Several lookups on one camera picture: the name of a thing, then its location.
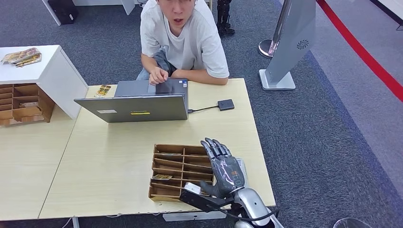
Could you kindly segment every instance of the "floor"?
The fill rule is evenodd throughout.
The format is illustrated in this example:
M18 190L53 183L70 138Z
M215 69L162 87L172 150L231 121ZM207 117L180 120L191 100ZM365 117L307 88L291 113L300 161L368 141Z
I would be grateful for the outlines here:
M403 32L395 32L397 24L370 1L328 3L402 83ZM247 84L281 210L279 221L284 227L330 228L340 218L354 217L373 227L401 227L402 103L353 52L320 8L317 41L291 70L296 90L264 92L258 70L269 61L258 54L257 44L273 35L280 8L277 0L251 0L247 5L233 1L230 13L236 34L222 40L231 77L243 77ZM58 27L41 2L5 1L0 8L0 47L60 44L90 85L135 79L141 70L140 12L137 7L127 16L121 6L80 7L75 24ZM66 221L9 221L0 227L61 228ZM82 228L226 228L233 227L233 222L165 223L161 215L80 219Z

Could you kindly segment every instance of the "laptop touchpad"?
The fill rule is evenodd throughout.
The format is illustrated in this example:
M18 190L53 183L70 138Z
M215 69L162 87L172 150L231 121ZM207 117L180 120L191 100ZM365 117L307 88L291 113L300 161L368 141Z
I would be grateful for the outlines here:
M149 94L169 94L172 92L172 88L172 82L168 80L164 83L160 83L154 86L149 84L147 92Z

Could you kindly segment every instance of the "cable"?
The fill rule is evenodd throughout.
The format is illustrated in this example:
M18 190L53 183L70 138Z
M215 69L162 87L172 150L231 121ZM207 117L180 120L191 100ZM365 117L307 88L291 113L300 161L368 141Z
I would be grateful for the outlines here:
M194 112L198 112L198 111L206 110L206 109L211 109L211 108L218 108L218 105L216 105L216 106L211 106L211 107L207 107L207 108L196 109L196 110L188 109L188 113L194 113Z
M108 217L108 218L117 218L117 217L122 216L122 215L123 215L123 214L119 213L119 214L117 214L117 215L105 215L105 217Z
M70 220L71 220L71 218L69 218L69 219L67 220L66 224L65 224L62 228L66 227L67 224L70 222Z
M243 221L247 221L247 222L253 222L253 221L259 221L259 220L262 220L262 219L266 219L266 218L268 218L268 217L270 217L270 216L272 216L272 215L274 215L275 213L278 213L278 212L280 211L279 209L275 209L275 210L273 210L272 212L270 212L269 214L267 214L267 215L265 215L265 216L262 216L262 217L259 217L259 218L242 218L242 217L239 217L239 216L230 214L230 213L226 212L225 210L223 210L223 209L221 209L221 208L217 208L217 210L221 211L222 213L224 213L224 214L226 214L226 215L228 215L228 216L230 216L230 217L233 217L233 218L236 218L236 219L239 219L239 220L243 220Z

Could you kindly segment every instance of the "cardboard compartment box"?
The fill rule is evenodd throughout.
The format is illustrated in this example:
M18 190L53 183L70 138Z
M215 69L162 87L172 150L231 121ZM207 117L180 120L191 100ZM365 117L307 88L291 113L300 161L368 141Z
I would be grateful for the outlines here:
M210 159L202 146L156 144L153 155L153 177L148 197L154 201L180 202L187 182L213 183Z
M36 84L0 85L0 125L50 122L55 102Z

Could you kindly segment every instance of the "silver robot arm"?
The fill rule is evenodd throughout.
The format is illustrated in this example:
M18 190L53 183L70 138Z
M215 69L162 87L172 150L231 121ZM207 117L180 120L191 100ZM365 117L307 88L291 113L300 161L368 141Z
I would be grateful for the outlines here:
M244 187L245 177L229 149L217 140L209 138L205 138L201 144L210 158L216 183L212 186L201 181L200 187L186 183L180 196L181 201L205 212L219 210L237 218L239 221L236 222L235 228L282 228L274 216L275 211L270 211L264 205L255 190ZM202 190L216 198L201 195ZM221 209L229 204L229 212Z

